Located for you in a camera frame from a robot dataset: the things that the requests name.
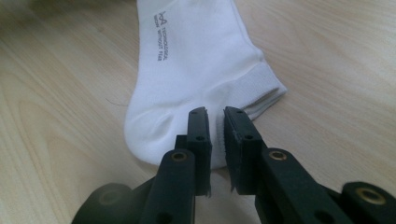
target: tabletop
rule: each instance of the tabletop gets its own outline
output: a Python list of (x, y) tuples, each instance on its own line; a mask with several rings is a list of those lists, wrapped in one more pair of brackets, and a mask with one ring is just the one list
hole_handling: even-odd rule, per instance
[[(266, 144), (330, 189), (396, 195), (396, 3), (235, 3), (289, 90), (254, 120)], [(0, 223), (70, 223), (102, 185), (155, 176), (123, 138), (138, 55), (134, 0), (0, 1)], [(260, 223), (225, 168), (211, 185), (196, 223)]]

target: sock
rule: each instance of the sock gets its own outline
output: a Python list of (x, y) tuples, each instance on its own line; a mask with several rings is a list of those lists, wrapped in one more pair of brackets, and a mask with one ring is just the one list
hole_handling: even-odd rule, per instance
[(140, 55), (125, 140), (140, 160), (160, 164), (187, 133), (188, 113), (209, 116), (212, 168), (226, 165), (223, 109), (251, 119), (286, 88), (248, 38), (233, 0), (137, 0)]

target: white sock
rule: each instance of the white sock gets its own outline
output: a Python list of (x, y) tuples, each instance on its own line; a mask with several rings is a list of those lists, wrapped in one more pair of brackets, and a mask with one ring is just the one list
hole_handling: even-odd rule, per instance
[(286, 88), (253, 46), (233, 0), (137, 0), (139, 74), (125, 120), (126, 143), (136, 157), (160, 164), (187, 133), (188, 113), (209, 116), (212, 168), (224, 166), (223, 109), (251, 119)]

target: wood grain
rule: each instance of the wood grain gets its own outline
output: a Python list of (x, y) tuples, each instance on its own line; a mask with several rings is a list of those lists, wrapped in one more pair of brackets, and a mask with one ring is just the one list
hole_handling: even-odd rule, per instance
[[(236, 0), (289, 92), (255, 120), (321, 184), (396, 195), (396, 4)], [(0, 1), (0, 223), (70, 223), (108, 182), (156, 173), (131, 155), (123, 119), (139, 51), (135, 1)], [(225, 169), (196, 223), (260, 223)]]

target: logo on sock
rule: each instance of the logo on sock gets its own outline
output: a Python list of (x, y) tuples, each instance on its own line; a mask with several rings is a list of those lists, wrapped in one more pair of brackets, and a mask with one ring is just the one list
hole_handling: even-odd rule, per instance
[(158, 13), (157, 15), (154, 16), (155, 26), (157, 28), (167, 23), (167, 20), (163, 17), (163, 14), (165, 14), (165, 12), (166, 11), (162, 13)]

